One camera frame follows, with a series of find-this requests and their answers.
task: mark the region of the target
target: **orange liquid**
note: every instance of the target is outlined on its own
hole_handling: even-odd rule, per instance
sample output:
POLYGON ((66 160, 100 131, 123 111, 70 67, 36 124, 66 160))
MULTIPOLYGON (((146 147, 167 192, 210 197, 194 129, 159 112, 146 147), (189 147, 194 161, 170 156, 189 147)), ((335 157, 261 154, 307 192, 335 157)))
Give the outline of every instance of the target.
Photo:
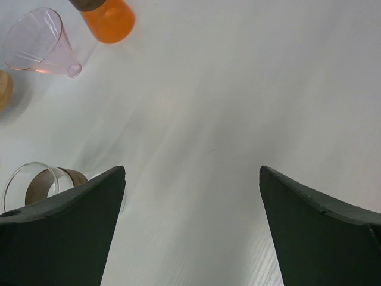
POLYGON ((135 16, 123 0, 106 0, 97 9, 80 12, 90 31, 102 43, 116 43, 132 30, 135 16))

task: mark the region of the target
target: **glass cup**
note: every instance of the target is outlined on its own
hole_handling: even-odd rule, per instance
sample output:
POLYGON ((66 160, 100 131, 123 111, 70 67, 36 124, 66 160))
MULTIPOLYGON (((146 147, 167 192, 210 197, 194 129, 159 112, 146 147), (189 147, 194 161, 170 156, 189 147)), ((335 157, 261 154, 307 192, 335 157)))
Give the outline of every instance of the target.
POLYGON ((76 77, 82 66, 75 59, 60 15, 38 8, 22 16, 5 38, 5 63, 14 70, 76 77))
MULTIPOLYGON (((85 175, 75 170, 51 167, 38 162, 27 163, 9 178, 2 195, 1 210, 4 213, 28 206, 87 181, 85 175)), ((120 213, 125 203, 126 196, 123 197, 120 213)))

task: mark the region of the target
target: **brown lid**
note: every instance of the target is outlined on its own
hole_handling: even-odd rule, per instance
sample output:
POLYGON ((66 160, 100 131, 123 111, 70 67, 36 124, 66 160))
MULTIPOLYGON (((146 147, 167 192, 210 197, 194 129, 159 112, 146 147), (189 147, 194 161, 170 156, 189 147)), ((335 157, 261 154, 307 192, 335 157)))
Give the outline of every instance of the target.
POLYGON ((106 0, 69 0, 77 10, 87 12, 97 9, 106 0))
POLYGON ((13 91, 13 79, 5 71, 0 70, 0 111, 7 106, 13 91))

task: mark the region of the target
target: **orange bottle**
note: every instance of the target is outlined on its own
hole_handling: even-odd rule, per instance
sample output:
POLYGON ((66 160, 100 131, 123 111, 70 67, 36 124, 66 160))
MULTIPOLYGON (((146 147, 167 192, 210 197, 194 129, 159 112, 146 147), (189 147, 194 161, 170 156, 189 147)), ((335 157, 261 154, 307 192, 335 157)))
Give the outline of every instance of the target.
POLYGON ((132 30, 135 17, 123 0, 69 0, 80 11, 94 37, 116 43, 132 30))

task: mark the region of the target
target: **pink transparent cup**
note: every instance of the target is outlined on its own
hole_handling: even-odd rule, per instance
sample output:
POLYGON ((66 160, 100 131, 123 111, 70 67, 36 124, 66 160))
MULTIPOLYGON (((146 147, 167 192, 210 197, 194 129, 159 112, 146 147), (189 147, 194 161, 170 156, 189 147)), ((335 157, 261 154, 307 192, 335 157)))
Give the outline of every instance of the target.
POLYGON ((4 60, 14 70, 76 77, 82 66, 75 59, 60 15, 38 8, 22 16, 5 38, 4 60))

